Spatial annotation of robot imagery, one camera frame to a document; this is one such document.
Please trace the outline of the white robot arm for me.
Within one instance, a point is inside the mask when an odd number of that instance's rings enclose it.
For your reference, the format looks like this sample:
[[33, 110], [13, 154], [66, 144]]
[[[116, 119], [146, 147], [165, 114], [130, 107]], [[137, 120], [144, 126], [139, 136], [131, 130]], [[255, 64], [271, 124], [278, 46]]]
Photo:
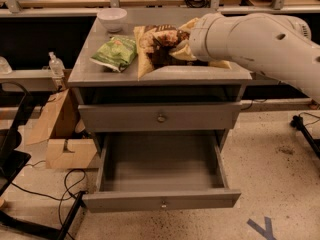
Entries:
[[320, 46], [303, 35], [307, 29], [286, 15], [206, 14], [191, 28], [188, 53], [200, 61], [234, 62], [320, 102]]

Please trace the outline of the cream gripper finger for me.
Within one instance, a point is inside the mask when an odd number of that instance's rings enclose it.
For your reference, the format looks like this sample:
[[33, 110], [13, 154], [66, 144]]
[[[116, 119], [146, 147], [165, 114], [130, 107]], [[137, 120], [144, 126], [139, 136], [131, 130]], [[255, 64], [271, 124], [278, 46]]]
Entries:
[[169, 55], [177, 60], [196, 61], [197, 58], [192, 54], [191, 48], [188, 44], [173, 48], [169, 51]]

